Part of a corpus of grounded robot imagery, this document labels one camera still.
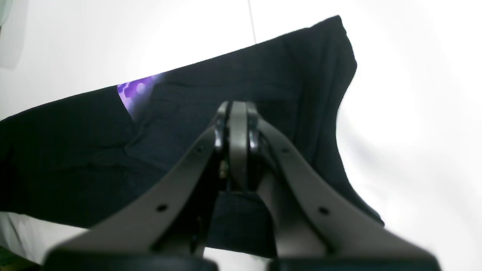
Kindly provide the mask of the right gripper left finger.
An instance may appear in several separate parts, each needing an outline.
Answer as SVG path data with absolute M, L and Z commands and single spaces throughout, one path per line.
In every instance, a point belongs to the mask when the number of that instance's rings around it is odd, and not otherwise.
M 129 206 L 57 246 L 47 271 L 217 271 L 203 258 L 218 194 L 228 110 L 222 103 L 186 154 Z

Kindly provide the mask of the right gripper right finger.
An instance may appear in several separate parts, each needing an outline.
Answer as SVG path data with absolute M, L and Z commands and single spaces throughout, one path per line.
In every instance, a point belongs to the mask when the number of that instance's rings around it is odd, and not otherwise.
M 323 180 L 255 105 L 230 110 L 230 177 L 270 212 L 269 271 L 439 271 L 429 252 L 388 232 Z

